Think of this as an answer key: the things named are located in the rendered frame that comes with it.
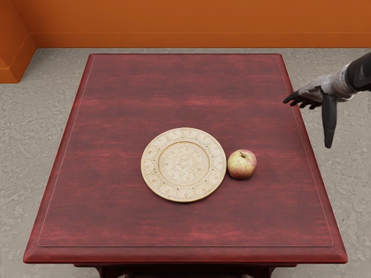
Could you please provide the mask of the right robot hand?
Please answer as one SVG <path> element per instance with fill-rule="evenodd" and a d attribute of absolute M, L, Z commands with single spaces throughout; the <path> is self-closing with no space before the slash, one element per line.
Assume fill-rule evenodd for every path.
<path fill-rule="evenodd" d="M 283 101 L 291 106 L 298 104 L 300 108 L 304 108 L 307 105 L 310 109 L 321 107 L 326 148 L 331 148 L 333 144 L 337 126 L 337 103 L 339 101 L 348 101 L 357 93 L 346 82 L 345 71 L 347 67 L 348 65 L 334 74 L 317 78 L 290 94 Z"/>

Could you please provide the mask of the cream patterned round plate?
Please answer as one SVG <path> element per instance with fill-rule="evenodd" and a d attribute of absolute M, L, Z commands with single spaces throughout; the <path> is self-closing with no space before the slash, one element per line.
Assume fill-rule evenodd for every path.
<path fill-rule="evenodd" d="M 156 136 L 141 158 L 141 174 L 158 196 L 178 203 L 211 195 L 222 183 L 227 158 L 220 143 L 205 131 L 190 127 Z"/>

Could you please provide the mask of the red and yellow apple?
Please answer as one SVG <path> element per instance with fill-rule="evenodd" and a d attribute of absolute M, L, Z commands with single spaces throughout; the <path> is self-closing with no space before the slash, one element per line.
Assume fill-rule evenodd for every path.
<path fill-rule="evenodd" d="M 233 152 L 227 161 L 227 169 L 231 177 L 244 180 L 253 175 L 257 167 L 257 159 L 253 152 L 239 149 Z"/>

